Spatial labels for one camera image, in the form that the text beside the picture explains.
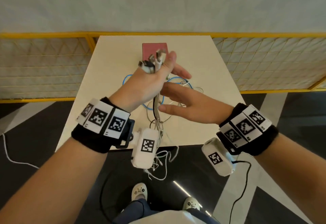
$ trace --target wristband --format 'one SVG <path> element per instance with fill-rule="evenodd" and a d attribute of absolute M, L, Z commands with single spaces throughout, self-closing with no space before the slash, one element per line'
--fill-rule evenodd
<path fill-rule="evenodd" d="M 77 118 L 71 136 L 86 147 L 107 153 L 111 146 L 127 148 L 135 121 L 130 113 L 112 104 L 107 97 L 92 99 Z"/>
<path fill-rule="evenodd" d="M 278 135 L 278 129 L 253 105 L 239 103 L 220 124 L 217 133 L 231 155 L 246 152 L 257 156 L 266 150 Z"/>

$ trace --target pants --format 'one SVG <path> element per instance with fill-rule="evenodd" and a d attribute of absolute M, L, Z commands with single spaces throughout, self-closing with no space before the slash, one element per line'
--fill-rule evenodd
<path fill-rule="evenodd" d="M 219 224 L 212 217 L 200 212 L 197 209 L 190 208 L 187 209 L 191 215 L 198 218 L 199 220 L 207 224 Z M 147 201 L 143 198 L 139 200 L 132 201 L 123 212 L 121 212 L 116 218 L 114 218 L 114 224 L 128 224 L 132 221 L 138 220 L 143 217 L 151 216 L 157 214 L 159 211 L 154 211 L 149 208 Z"/>

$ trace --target white table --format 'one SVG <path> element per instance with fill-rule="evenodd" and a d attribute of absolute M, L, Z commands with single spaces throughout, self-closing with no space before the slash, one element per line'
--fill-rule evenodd
<path fill-rule="evenodd" d="M 57 149 L 70 137 L 77 125 L 75 121 L 92 98 L 110 96 L 121 85 L 124 77 L 132 74 L 142 59 L 142 43 L 166 42 L 169 51 L 177 53 L 177 63 L 191 74 L 190 83 L 204 90 L 204 94 L 219 101 L 236 105 L 244 103 L 225 63 L 210 36 L 101 36 L 80 85 L 75 102 L 71 108 L 66 125 L 61 134 Z M 161 119 L 169 116 L 161 113 Z M 139 127 L 149 127 L 146 109 L 138 107 L 131 113 L 135 120 L 134 131 Z M 218 131 L 215 124 L 199 124 L 173 116 L 164 123 L 164 130 L 177 145 L 203 144 L 214 137 Z M 171 146 L 163 136 L 161 146 Z"/>

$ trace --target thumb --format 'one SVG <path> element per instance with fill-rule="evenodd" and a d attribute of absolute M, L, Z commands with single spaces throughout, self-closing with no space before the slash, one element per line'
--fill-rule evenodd
<path fill-rule="evenodd" d="M 177 54 L 174 51 L 171 51 L 165 58 L 164 63 L 162 64 L 158 73 L 162 76 L 162 78 L 166 78 L 175 66 L 175 62 L 177 61 Z"/>
<path fill-rule="evenodd" d="M 161 105 L 158 107 L 159 111 L 169 114 L 180 116 L 188 119 L 189 110 L 186 107 L 176 106 L 176 105 Z"/>

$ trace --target shoe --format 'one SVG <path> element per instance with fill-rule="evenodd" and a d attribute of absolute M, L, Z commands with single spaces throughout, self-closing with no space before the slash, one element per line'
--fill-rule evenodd
<path fill-rule="evenodd" d="M 143 194 L 145 200 L 147 201 L 147 187 L 144 183 L 138 183 L 133 187 L 131 193 L 131 200 L 134 201 L 136 196 L 138 196 L 139 194 Z"/>
<path fill-rule="evenodd" d="M 185 199 L 185 202 L 184 202 L 184 205 L 183 205 L 182 210 L 186 210 L 186 209 L 190 209 L 190 208 L 194 208 L 194 209 L 200 210 L 199 202 L 194 197 L 187 197 Z"/>

